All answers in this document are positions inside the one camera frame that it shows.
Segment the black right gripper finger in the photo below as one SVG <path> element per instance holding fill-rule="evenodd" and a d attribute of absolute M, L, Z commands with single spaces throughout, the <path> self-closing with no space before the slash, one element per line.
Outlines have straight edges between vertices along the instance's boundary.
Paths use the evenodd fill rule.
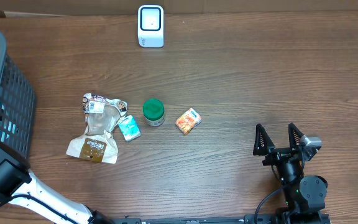
<path fill-rule="evenodd" d="M 253 155 L 266 156 L 271 153 L 273 149 L 275 149 L 275 145 L 268 136 L 265 128 L 261 124 L 257 124 Z"/>
<path fill-rule="evenodd" d="M 304 134 L 293 124 L 288 125 L 289 143 L 291 148 L 295 148 L 300 145 L 300 140 Z"/>

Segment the orange tissue pack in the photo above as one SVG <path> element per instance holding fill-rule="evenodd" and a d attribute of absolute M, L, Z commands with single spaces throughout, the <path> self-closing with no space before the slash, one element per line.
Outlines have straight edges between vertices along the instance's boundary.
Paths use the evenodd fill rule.
<path fill-rule="evenodd" d="M 175 124 L 184 135 L 187 135 L 200 124 L 201 120 L 201 116 L 193 108 L 190 108 L 176 120 Z"/>

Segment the green lid jar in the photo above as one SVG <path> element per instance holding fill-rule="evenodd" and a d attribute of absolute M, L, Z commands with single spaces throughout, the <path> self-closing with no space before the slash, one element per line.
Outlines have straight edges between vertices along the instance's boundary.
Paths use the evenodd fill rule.
<path fill-rule="evenodd" d="M 147 100 L 142 108 L 146 122 L 153 127 L 160 126 L 165 121 L 165 108 L 163 103 L 155 98 Z"/>

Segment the small teal tissue pack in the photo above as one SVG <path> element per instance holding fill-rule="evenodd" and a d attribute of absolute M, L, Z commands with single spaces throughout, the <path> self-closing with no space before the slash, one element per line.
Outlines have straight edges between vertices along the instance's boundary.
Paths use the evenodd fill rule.
<path fill-rule="evenodd" d="M 141 136 L 141 131 L 132 115 L 126 116 L 118 123 L 124 139 L 129 142 Z"/>

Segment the brown bread bag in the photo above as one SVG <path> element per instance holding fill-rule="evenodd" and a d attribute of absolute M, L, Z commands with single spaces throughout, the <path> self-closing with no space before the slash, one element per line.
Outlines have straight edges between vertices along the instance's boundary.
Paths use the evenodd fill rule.
<path fill-rule="evenodd" d="M 127 103 L 86 93 L 82 101 L 86 129 L 70 141 L 66 155 L 91 162 L 114 164 L 118 157 L 112 132 L 127 113 Z"/>

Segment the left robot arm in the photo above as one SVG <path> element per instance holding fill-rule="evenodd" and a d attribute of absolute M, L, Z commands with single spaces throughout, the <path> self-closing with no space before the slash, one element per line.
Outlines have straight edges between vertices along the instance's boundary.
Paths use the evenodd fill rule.
<path fill-rule="evenodd" d="M 0 207 L 7 203 L 32 210 L 54 223 L 113 222 L 44 184 L 24 157 L 0 141 Z"/>

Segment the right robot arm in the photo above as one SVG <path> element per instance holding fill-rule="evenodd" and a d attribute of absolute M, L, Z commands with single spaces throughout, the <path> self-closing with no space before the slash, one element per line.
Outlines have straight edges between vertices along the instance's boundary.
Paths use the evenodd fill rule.
<path fill-rule="evenodd" d="M 253 155 L 264 156 L 263 166 L 269 166 L 281 187 L 268 194 L 258 204 L 254 223 L 330 223 L 325 208 L 328 182 L 319 175 L 304 175 L 305 163 L 321 149 L 322 140 L 303 134 L 293 123 L 288 125 L 289 146 L 275 147 L 261 124 L 256 125 Z M 259 215 L 262 205 L 283 192 L 286 206 L 265 218 Z"/>

